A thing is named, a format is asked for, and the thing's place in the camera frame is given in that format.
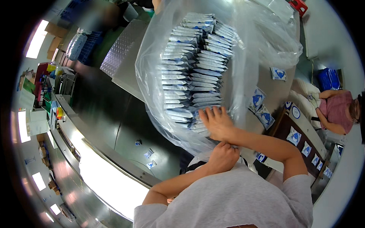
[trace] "red stool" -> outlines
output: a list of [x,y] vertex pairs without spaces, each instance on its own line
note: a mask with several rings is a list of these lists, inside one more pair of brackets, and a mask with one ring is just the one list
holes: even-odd
[[299,12],[299,16],[303,16],[308,6],[302,0],[290,0],[289,4]]

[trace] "clear plastic bag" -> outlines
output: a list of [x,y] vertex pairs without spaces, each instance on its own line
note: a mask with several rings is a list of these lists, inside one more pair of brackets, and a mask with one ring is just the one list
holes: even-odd
[[161,84],[161,57],[174,27],[180,25],[188,12],[214,13],[225,24],[237,29],[229,60],[228,70],[223,73],[222,98],[234,124],[245,127],[246,104],[258,81],[258,57],[255,32],[248,16],[245,2],[222,0],[165,0],[159,6],[160,13],[153,16],[143,38],[135,63],[139,88],[146,103],[147,113],[155,128],[170,142],[192,155],[211,152],[216,142],[206,134],[193,132],[175,123],[164,109],[164,93]]
[[255,23],[260,64],[289,69],[299,61],[303,46],[296,39],[296,21],[286,23],[265,6],[246,0],[248,16]]

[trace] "person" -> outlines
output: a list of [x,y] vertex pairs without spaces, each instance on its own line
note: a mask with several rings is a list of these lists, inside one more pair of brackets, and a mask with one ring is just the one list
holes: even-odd
[[361,122],[362,96],[353,99],[348,90],[320,92],[314,85],[295,79],[289,100],[299,107],[315,128],[345,135],[354,124]]
[[[220,141],[207,163],[154,185],[134,210],[134,228],[311,227],[312,198],[307,167],[287,141],[234,127],[225,107],[199,110]],[[243,146],[284,164],[280,190],[246,164],[237,163]],[[177,196],[170,204],[167,199]]]

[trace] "gray t-shirt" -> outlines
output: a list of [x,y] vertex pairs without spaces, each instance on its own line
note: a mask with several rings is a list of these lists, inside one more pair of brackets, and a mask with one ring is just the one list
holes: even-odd
[[258,228],[312,226],[310,180],[297,175],[276,186],[236,164],[224,173],[204,177],[173,202],[134,209],[134,228],[226,228],[253,224]]

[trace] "woman's right hand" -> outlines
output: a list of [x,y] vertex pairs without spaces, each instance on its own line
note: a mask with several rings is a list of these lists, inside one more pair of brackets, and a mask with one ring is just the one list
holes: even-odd
[[231,170],[239,159],[239,150],[230,144],[220,142],[210,155],[209,161],[204,164],[208,174],[223,173]]
[[200,109],[199,116],[204,125],[210,131],[211,139],[229,142],[228,136],[235,127],[226,112],[226,108],[222,106],[220,109],[221,110],[219,110],[216,106],[213,106],[213,111],[209,108],[205,108],[205,113],[202,109]]

